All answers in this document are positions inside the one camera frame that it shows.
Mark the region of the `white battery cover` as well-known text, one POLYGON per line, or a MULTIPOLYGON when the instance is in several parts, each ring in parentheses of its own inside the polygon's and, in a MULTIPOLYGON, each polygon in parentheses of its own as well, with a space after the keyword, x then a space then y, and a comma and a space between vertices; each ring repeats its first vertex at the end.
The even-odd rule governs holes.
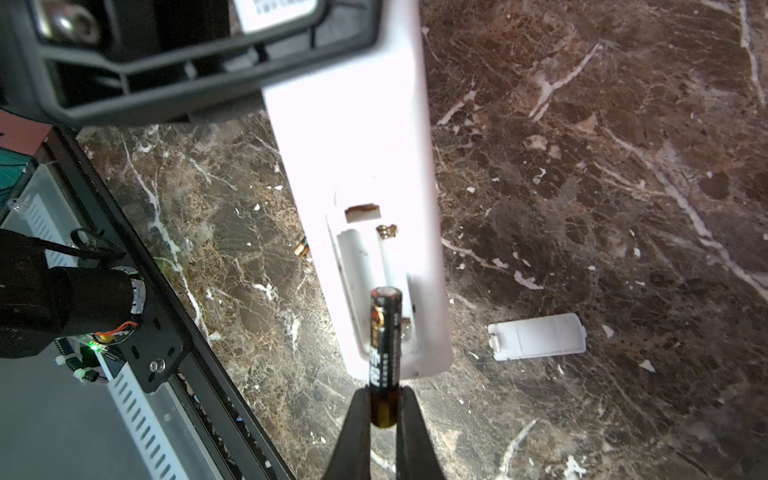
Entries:
POLYGON ((487 326, 496 361, 582 354, 587 332, 575 313, 495 323, 487 326))

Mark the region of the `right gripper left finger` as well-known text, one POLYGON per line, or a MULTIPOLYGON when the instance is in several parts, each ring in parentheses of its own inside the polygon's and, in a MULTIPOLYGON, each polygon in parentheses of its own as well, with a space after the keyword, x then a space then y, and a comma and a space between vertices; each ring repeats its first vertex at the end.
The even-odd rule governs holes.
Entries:
POLYGON ((367 387, 355 391, 323 479, 369 480, 371 404, 367 387))

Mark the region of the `white remote control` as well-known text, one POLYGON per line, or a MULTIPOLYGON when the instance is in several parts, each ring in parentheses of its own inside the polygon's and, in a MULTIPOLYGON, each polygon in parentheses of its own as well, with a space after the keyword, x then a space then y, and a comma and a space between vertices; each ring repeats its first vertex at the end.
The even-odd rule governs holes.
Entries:
POLYGON ((370 294, 403 294, 405 379, 453 361, 419 6, 388 1, 369 51, 264 90, 342 358, 368 376, 370 294))

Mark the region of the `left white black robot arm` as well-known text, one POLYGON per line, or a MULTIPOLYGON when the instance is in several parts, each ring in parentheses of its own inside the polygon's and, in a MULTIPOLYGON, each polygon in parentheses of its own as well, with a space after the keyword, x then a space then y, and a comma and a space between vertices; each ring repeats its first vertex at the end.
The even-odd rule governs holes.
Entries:
MULTIPOLYGON (((371 47, 379 1, 5 1, 1 107, 58 127, 210 122, 259 104, 265 86, 371 47)), ((124 252, 74 231, 96 269, 47 268, 48 245, 10 238, 1 353, 37 354, 62 336, 132 327, 142 280, 124 252)))

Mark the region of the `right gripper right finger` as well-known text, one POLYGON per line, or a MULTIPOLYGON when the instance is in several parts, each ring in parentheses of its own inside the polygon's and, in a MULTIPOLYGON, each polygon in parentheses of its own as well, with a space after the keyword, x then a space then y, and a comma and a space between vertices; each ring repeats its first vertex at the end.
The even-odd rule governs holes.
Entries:
POLYGON ((396 431, 398 480, 445 480, 416 394, 400 388, 396 431))

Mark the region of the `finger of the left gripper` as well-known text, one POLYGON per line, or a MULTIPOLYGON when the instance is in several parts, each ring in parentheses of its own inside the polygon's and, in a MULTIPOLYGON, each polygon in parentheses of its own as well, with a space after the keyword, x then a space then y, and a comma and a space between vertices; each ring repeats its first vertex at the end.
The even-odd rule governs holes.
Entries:
POLYGON ((378 1, 5 1, 1 106, 67 127, 186 121, 371 47, 378 1))

